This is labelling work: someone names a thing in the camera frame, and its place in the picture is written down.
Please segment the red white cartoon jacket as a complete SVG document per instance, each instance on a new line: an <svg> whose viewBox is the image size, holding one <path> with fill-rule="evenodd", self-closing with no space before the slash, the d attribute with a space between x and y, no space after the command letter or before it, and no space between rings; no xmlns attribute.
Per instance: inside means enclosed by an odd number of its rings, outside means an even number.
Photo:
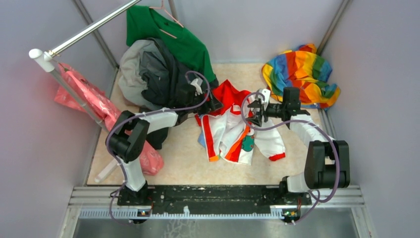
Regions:
<svg viewBox="0 0 420 238"><path fill-rule="evenodd" d="M202 130L198 142L205 148L210 162L223 159L251 165L255 149L271 161L285 158L286 147L279 131L266 129L274 125L272 120L263 123L263 131L255 131L243 121L242 102L254 99L254 96L249 96L249 91L239 91L229 80L225 80L212 92L223 103L222 109L195 117Z"/></svg>

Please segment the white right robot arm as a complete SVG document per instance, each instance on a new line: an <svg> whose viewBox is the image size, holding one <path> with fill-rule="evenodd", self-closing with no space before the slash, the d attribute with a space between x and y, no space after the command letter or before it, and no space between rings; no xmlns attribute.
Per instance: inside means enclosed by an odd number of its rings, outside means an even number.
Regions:
<svg viewBox="0 0 420 238"><path fill-rule="evenodd" d="M281 119L295 132L307 146L308 152L304 170L298 175L286 176L280 182L279 199L284 204L292 204L299 193L309 190L346 188L350 185L349 145L344 140L335 140L323 131L312 119L311 114L302 109L299 89L286 87L283 101L271 103L271 91L260 89L251 93L255 98L243 100L242 112L252 110L252 116L245 119L257 132L269 132L276 125L268 125L271 118Z"/></svg>

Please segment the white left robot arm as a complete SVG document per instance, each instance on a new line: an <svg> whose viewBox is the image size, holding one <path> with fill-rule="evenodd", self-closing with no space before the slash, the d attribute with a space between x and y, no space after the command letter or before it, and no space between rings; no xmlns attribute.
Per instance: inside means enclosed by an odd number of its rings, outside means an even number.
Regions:
<svg viewBox="0 0 420 238"><path fill-rule="evenodd" d="M187 85L175 94L174 105L156 111L133 114L123 111L109 132L105 145L123 171L122 187L130 190L129 199L143 205L149 198L147 181L140 166L140 155L151 132L181 124L189 114L209 114L220 110L223 103L207 88L199 93Z"/></svg>

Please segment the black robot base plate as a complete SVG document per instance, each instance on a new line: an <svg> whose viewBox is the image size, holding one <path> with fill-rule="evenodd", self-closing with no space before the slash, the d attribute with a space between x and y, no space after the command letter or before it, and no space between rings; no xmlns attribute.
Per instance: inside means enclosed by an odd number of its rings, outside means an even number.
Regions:
<svg viewBox="0 0 420 238"><path fill-rule="evenodd" d="M267 214L271 206L296 209L312 203L308 193L286 193L274 185L150 185L136 194L122 189L119 206L150 206L152 213L192 215Z"/></svg>

